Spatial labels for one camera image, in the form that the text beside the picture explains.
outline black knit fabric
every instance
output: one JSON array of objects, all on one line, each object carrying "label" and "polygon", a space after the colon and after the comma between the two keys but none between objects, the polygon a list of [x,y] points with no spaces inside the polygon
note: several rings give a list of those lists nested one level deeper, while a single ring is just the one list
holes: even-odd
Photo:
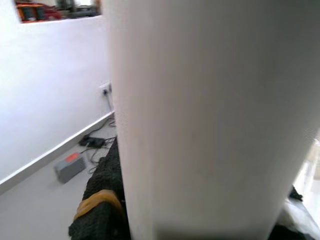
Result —
[{"label": "black knit fabric", "polygon": [[[126,210],[117,139],[106,157],[102,157],[88,180],[82,200],[101,190],[113,190]],[[129,240],[129,226],[119,221],[118,214],[109,203],[100,203],[69,227],[71,240]]]}]

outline white pillar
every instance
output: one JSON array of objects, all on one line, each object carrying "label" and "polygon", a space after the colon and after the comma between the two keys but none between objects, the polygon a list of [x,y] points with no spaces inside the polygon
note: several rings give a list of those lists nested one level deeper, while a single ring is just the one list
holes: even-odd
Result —
[{"label": "white pillar", "polygon": [[104,13],[133,239],[266,239],[320,123],[317,3]]}]

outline yellow strap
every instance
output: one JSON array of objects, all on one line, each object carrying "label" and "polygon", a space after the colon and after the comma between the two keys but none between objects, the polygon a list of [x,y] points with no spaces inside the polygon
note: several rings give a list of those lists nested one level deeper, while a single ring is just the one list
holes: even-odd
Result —
[{"label": "yellow strap", "polygon": [[106,190],[106,189],[91,195],[86,200],[83,200],[79,204],[79,207],[76,210],[76,214],[73,220],[76,220],[77,218],[85,215],[91,209],[93,209],[94,207],[98,206],[100,203],[103,203],[103,202],[111,204],[119,213],[121,220],[123,220],[123,222],[126,221],[124,209],[122,208],[122,205],[118,200],[117,195],[115,194],[114,191]]}]

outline baseboard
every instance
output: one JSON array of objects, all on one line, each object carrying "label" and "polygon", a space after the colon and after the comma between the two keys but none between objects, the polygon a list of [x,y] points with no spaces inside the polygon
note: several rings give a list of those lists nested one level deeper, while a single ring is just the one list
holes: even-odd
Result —
[{"label": "baseboard", "polygon": [[88,134],[90,131],[99,128],[105,122],[105,120],[111,117],[114,114],[114,111],[109,112],[108,114],[104,115],[103,117],[99,118],[94,123],[88,125],[84,129],[78,131],[76,134],[68,137],[66,140],[52,148],[51,150],[47,151],[46,153],[42,154],[41,156],[37,157],[30,163],[24,165],[23,167],[19,168],[17,171],[13,172],[6,178],[0,181],[0,195],[4,194],[9,189],[13,188],[18,183],[25,180],[27,177],[31,176],[36,171],[40,170],[48,163],[56,159],[58,156],[62,155],[73,146],[75,146],[81,138]]}]

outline window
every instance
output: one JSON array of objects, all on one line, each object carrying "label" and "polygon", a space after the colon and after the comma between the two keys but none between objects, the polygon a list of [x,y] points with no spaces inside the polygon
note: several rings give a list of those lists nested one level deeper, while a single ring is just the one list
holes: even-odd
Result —
[{"label": "window", "polygon": [[101,14],[101,0],[15,0],[22,23],[94,17]]}]

